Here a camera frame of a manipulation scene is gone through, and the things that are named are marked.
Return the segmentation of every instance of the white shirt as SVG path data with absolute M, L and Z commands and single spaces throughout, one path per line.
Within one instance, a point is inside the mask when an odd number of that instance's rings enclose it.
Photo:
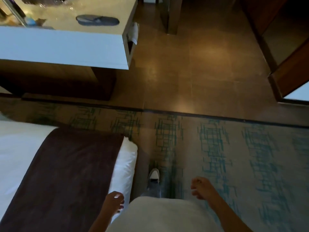
M 138 197 L 106 232 L 217 232 L 214 219 L 199 205 L 182 199 Z

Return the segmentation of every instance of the pants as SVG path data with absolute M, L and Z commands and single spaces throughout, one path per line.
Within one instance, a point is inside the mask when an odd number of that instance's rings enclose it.
M 161 187 L 158 182 L 148 182 L 146 191 L 141 196 L 161 198 Z

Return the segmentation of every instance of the carpet pattern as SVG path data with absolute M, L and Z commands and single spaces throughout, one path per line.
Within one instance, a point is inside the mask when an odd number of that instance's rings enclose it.
M 309 225 L 309 130 L 172 114 L 0 98 L 15 121 L 124 133 L 160 170 L 163 196 L 191 196 L 195 176 L 210 179 L 255 232 L 305 231 Z

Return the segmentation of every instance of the shoe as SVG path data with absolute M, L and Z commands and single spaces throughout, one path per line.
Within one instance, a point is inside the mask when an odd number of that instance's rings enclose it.
M 159 183 L 160 180 L 160 172 L 158 169 L 152 169 L 148 176 L 149 182 L 157 182 Z

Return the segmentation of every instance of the hand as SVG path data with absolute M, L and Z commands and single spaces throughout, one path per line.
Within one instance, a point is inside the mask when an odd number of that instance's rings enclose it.
M 196 177 L 191 180 L 192 195 L 197 199 L 204 199 L 209 202 L 213 198 L 220 197 L 216 189 L 207 178 Z
M 117 191 L 113 191 L 106 196 L 101 212 L 113 216 L 124 208 L 122 205 L 124 203 L 125 201 L 123 194 Z

